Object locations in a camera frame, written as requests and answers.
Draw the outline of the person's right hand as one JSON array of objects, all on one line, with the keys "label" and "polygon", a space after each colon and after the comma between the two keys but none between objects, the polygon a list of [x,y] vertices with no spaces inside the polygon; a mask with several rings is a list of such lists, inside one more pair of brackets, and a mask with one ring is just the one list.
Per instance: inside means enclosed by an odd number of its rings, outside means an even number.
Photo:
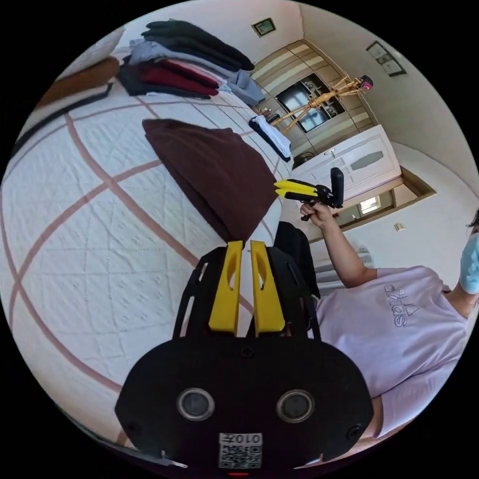
[{"label": "person's right hand", "polygon": [[321,203],[316,204],[302,204],[300,213],[305,221],[311,221],[320,229],[325,229],[330,226],[337,226],[336,220],[328,206]]}]

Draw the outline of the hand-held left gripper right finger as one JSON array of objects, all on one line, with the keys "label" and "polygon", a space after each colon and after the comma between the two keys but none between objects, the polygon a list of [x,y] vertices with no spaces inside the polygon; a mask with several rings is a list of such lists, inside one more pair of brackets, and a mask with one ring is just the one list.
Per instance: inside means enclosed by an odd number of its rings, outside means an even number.
[{"label": "hand-held left gripper right finger", "polygon": [[265,243],[250,243],[255,336],[282,333],[285,319]]}]

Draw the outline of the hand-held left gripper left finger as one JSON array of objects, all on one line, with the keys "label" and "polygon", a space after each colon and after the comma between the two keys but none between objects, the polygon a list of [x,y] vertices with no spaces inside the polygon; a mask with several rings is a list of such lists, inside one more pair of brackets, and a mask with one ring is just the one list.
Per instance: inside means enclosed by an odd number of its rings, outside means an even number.
[{"label": "hand-held left gripper left finger", "polygon": [[214,333],[236,334],[238,328],[242,241],[227,244],[208,321]]}]

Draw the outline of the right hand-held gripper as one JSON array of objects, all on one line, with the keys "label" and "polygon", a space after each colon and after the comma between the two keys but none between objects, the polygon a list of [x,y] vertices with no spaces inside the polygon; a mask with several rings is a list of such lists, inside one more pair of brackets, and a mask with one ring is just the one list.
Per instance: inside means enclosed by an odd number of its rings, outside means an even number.
[{"label": "right hand-held gripper", "polygon": [[335,208],[335,196],[325,186],[312,185],[307,182],[296,180],[282,180],[274,183],[275,192],[288,200],[300,200],[313,208],[316,204],[322,204]]}]

